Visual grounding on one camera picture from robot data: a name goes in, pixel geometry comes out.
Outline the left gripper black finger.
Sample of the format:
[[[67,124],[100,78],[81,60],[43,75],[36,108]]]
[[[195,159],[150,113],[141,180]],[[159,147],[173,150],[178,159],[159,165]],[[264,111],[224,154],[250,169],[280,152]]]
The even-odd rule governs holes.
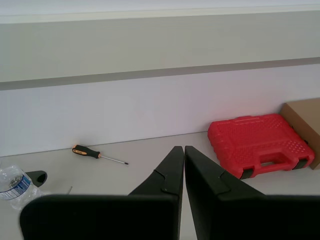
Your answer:
[[[265,195],[193,146],[184,149],[185,182],[199,240],[318,240],[320,198]]]
[[[184,150],[175,146],[128,195],[47,195],[28,203],[19,225],[26,240],[177,240]]]

